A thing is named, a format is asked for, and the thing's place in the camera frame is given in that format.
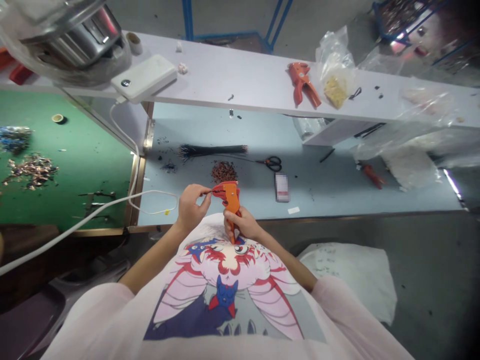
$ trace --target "white cloth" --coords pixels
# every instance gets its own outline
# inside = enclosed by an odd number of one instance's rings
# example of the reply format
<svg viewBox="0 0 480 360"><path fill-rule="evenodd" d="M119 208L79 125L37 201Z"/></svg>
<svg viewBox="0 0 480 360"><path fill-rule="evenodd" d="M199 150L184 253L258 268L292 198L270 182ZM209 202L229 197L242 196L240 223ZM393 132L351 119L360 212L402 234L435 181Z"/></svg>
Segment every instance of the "white cloth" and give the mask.
<svg viewBox="0 0 480 360"><path fill-rule="evenodd" d="M342 279L380 322L392 325L397 293L385 250L337 242L307 247L298 259L317 277Z"/></svg>

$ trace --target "white power cord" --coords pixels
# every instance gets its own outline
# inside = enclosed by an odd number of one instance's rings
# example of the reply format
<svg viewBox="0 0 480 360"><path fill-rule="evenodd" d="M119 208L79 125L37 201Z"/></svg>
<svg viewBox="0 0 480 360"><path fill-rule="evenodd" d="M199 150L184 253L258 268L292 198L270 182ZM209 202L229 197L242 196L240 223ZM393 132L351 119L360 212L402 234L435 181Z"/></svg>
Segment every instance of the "white power cord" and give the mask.
<svg viewBox="0 0 480 360"><path fill-rule="evenodd" d="M150 215L154 215L154 214L160 214L160 213L164 213L166 212L167 210L162 210L162 211L158 211L158 212L145 212L143 210L141 210L140 208L138 208L137 206L135 206L133 203L132 203L132 199L133 198L136 198L136 197L139 197L139 196L142 196L142 195L145 195L145 194L150 194L150 193L160 193L160 194L166 194L166 195L171 195L175 198L175 207L171 208L171 209L168 209L168 211L172 211L172 210L175 210L177 208L177 204L178 204L178 197L177 195L175 194L172 194L172 193L169 193L169 192L164 192L164 191L160 191L160 190L148 190L148 191L143 191L143 192L140 192L138 194L135 194L135 195L132 195L132 193L135 191L135 186L137 185L137 176L139 174L139 166L140 166L140 152L139 152L139 147L137 146L137 144L135 143L135 141L132 140L132 138L130 136L128 136L120 127L119 125L115 122L115 120L112 118L112 112L114 110L114 108L118 105L118 104L121 104L121 103L124 103L126 101L126 99L124 97L122 98L119 98L117 99L117 101L115 102L115 104L113 104L113 106L110 108L110 120L113 122L113 124L116 126L116 128L123 134L123 136L125 136L129 141L131 141L131 143L135 146L135 152L136 152L136 160L138 162L137 166L135 167L135 176L133 177L133 183L131 185L131 189L130 189L130 194L126 197L122 197L120 199L117 199L117 200L114 200L114 201L111 201L109 203L106 203L105 205L103 206L100 206L97 210L95 210L94 212L92 212L89 216L87 216L86 218L84 218L82 221L80 221L78 224L72 226L71 228L69 228L67 231L63 232L62 234L60 234L59 236L57 236L56 238L54 238L53 240L47 242L45 245L39 247L38 249L28 253L27 255L24 255L22 257L19 257L18 259L12 261L12 262L9 262L8 264L0 267L0 276L8 273L9 271L15 269L16 267L22 265L23 263L26 263L27 261L37 257L38 255L40 254L43 254L44 252L46 252L48 249L50 249L51 247L53 247L54 245L58 244L60 241L62 241L63 239L65 239L67 236L69 236L71 233L73 233L75 230L81 228L83 225L85 225L86 223L88 223L92 218L94 218L98 213L102 212L103 210L105 210L106 208L112 206L112 205L115 205L115 204L118 204L118 203L121 203L125 200L128 200L130 202L130 205L132 207L134 207L135 209L137 210L140 210L142 213L145 213L145 214L150 214Z"/></svg>
<svg viewBox="0 0 480 360"><path fill-rule="evenodd" d="M108 113L109 116L110 116L110 120L111 122L113 123L113 125L115 125L115 127L118 129L119 132L121 132L121 134L126 137L132 144L133 146L135 146L135 154L136 154L136 157L137 157L137 160L138 160L138 164L137 166L135 167L135 175L133 176L133 184L131 185L131 188L130 188L130 194L129 196L126 198L128 199L128 202L130 203L130 205L137 209L138 211L141 211L142 213L144 214L148 214L148 215L156 215L156 214L161 214L161 213L165 213L166 211L169 211L171 212L172 210L175 210L177 208L177 204L179 202L179 199L177 197L177 195L175 194L172 194L172 193L169 193L169 192L164 192L164 191L160 191L160 190L151 190L152 192L155 192L155 193L161 193L161 194L167 194L167 195L171 195L173 197L175 197L175 207L171 208L171 209L166 209L166 210L162 210L162 211L157 211L157 212L146 212L146 211L143 211L141 208L139 208L138 206L134 205L134 203L132 202L132 199L130 198L130 196L132 196L133 192L135 191L135 186L137 186L137 176L139 175L139 167L140 167L140 151L139 151L139 147L137 146L137 143L135 141L133 141L133 139L128 136L123 130L122 128L120 128L120 126L115 122L114 120L114 117L112 116L112 113L114 112L114 109L115 107L118 105L118 104L122 104L126 101L127 99L124 98L123 96L120 96L116 102L111 106L110 108L110 112Z"/></svg>

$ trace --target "light blue table surface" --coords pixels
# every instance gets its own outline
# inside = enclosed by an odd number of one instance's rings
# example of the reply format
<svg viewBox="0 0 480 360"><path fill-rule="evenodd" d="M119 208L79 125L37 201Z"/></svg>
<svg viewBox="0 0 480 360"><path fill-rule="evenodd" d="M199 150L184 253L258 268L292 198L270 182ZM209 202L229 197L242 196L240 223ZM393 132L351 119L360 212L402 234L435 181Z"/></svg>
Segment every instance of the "light blue table surface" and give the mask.
<svg viewBox="0 0 480 360"><path fill-rule="evenodd" d="M331 147L303 146L289 116L236 110L234 117L230 118L226 109L157 102L153 118L153 146L146 159L143 191L155 189L180 196L185 187L192 183L213 187L213 161L223 160L233 161L241 191L240 204L256 219L462 209L443 174L442 183L402 192L395 178L385 170L382 160L375 158L368 163L387 182L382 190L378 190L356 169L350 153L350 148L356 144L353 138L337 144L335 152L319 163ZM177 155L180 144L248 145L248 159L263 160L273 155L280 157L282 171L288 175L290 202L276 202L274 173L265 165L221 156L197 157L182 163ZM166 173L161 169L168 160L178 166L176 173ZM172 197L162 194L149 194L141 199L141 208L148 212L172 208L174 205ZM289 214L288 209L295 207L299 207L300 211ZM222 201L212 197L207 214L223 210ZM172 224L177 216L178 209L169 215L140 213L138 225Z"/></svg>

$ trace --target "shelf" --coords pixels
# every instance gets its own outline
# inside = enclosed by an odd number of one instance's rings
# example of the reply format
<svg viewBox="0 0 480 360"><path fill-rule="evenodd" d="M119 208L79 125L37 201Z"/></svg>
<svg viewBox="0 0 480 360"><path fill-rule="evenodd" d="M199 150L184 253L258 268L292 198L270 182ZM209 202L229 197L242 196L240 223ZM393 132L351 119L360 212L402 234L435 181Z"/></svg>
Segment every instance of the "shelf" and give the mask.
<svg viewBox="0 0 480 360"><path fill-rule="evenodd" d="M174 65L182 62L188 66L187 74L179 74L175 82L145 99L148 101L369 122L401 121L397 120L397 115L401 112L400 91L409 87L410 79L406 77L358 70L356 84L362 87L361 95L353 101L345 101L337 110L323 96L316 65L312 64L309 77L322 97L322 104L314 109L304 96L303 102L295 107L294 87L287 66L299 60L189 41L181 41L183 52L178 53L175 52L176 39L137 35L144 52L133 57L132 65L161 54ZM9 73L7 70L0 73L2 90L58 92L51 80L40 76L32 77L24 86L16 86L8 80ZM455 126L480 128L480 96L472 96L477 89L420 80L418 84L441 86L456 98L460 109L458 116L464 122ZM69 86L65 90L73 96L110 99L118 96L109 84L95 88Z"/></svg>

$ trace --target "scissors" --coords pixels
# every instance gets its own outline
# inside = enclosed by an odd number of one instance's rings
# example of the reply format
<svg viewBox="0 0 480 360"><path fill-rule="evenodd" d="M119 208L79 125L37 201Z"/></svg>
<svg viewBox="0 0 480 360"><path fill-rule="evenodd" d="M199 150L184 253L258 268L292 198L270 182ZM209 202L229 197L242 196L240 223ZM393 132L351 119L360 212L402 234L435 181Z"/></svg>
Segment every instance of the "scissors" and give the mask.
<svg viewBox="0 0 480 360"><path fill-rule="evenodd" d="M282 170L282 160L278 156L270 156L266 160L255 160L256 163L265 164L267 168L272 170L274 173L278 173Z"/></svg>

